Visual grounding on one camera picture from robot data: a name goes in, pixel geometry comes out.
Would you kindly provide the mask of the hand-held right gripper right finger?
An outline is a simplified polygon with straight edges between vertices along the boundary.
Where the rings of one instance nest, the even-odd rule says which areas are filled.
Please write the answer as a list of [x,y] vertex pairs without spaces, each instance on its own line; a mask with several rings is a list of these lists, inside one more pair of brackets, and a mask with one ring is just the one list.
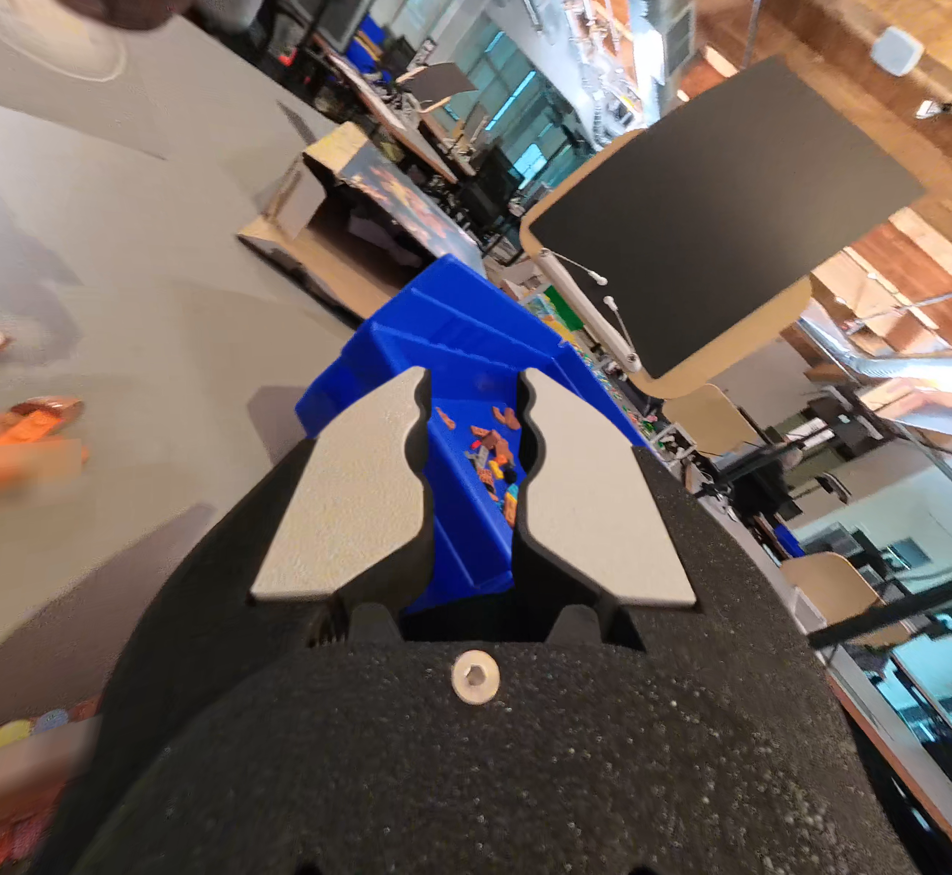
[[519,385],[522,437],[536,442],[518,496],[520,543],[622,606],[695,607],[633,441],[541,369]]

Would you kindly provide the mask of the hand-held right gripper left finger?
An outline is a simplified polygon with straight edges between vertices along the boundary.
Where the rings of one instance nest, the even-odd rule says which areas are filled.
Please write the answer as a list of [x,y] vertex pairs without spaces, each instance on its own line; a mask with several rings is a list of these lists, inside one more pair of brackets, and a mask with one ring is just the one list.
[[318,434],[251,585],[257,602],[414,602],[434,570],[430,372],[412,367]]

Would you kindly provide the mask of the blue plastic bin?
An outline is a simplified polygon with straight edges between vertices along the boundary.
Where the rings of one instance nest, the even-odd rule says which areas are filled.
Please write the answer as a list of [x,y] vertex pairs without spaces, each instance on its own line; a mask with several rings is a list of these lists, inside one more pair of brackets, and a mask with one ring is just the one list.
[[[361,323],[334,361],[295,407],[307,438],[338,414],[406,369],[429,370],[431,407],[488,418],[493,406],[516,407],[519,374],[541,369],[607,416],[636,447],[647,444],[602,390],[571,347],[489,281],[453,257],[430,265]],[[435,441],[428,425],[424,470]],[[512,530],[486,521],[451,521],[434,503],[435,565],[431,582],[406,614],[512,586]]]

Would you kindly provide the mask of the pile of loose toy bricks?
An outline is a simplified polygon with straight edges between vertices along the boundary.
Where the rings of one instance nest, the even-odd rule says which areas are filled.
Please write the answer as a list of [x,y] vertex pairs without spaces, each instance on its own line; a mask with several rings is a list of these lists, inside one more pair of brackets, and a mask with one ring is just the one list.
[[514,530],[527,470],[520,455],[522,433],[514,409],[493,406],[488,418],[463,415],[449,406],[430,414],[435,463],[429,466],[437,515],[486,521]]

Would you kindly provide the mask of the green toy brick baseplate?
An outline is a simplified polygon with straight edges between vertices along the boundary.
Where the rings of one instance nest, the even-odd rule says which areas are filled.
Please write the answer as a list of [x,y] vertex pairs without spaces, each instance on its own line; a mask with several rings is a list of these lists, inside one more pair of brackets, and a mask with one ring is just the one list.
[[577,312],[566,302],[559,290],[550,285],[542,294],[549,303],[554,313],[558,316],[559,322],[570,332],[576,332],[585,328],[584,321]]

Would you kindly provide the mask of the open printed cardboard box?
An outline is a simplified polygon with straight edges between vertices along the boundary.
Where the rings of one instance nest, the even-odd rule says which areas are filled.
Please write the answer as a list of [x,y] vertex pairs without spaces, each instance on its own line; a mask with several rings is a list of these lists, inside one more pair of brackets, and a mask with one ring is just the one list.
[[351,122],[294,158],[238,239],[361,320],[441,258],[486,277],[476,242]]

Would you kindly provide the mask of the black stand bar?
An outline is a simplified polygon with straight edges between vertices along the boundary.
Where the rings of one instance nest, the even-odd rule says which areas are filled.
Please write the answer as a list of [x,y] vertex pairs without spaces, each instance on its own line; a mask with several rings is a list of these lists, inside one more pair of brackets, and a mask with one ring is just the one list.
[[893,624],[931,613],[950,601],[951,581],[948,580],[898,601],[871,607],[854,617],[828,625],[807,635],[806,640],[815,650],[850,643],[885,630]]

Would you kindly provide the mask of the black plywood-edged panel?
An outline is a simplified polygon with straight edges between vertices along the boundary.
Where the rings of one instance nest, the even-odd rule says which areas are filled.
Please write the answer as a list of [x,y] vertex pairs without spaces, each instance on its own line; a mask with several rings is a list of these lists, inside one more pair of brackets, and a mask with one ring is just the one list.
[[614,141],[520,241],[636,387],[669,399],[796,323],[816,268],[924,193],[769,58]]
[[419,110],[441,107],[458,94],[477,90],[468,75],[455,62],[418,65],[396,80],[399,90],[409,95]]

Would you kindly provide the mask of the black office chair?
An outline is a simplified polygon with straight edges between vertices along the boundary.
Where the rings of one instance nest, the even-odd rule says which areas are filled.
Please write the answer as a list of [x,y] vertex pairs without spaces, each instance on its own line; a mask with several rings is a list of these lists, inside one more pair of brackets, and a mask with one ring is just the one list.
[[483,237],[490,227],[505,218],[509,203],[517,194],[523,175],[497,143],[481,155],[473,177],[462,182],[455,194],[458,212],[468,229]]

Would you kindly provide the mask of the white ceiling access point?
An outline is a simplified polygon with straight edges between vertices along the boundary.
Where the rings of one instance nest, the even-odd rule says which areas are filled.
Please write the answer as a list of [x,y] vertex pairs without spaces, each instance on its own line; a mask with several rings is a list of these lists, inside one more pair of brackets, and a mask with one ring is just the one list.
[[870,59],[887,74],[901,78],[918,66],[923,53],[921,41],[896,25],[888,25],[875,38]]

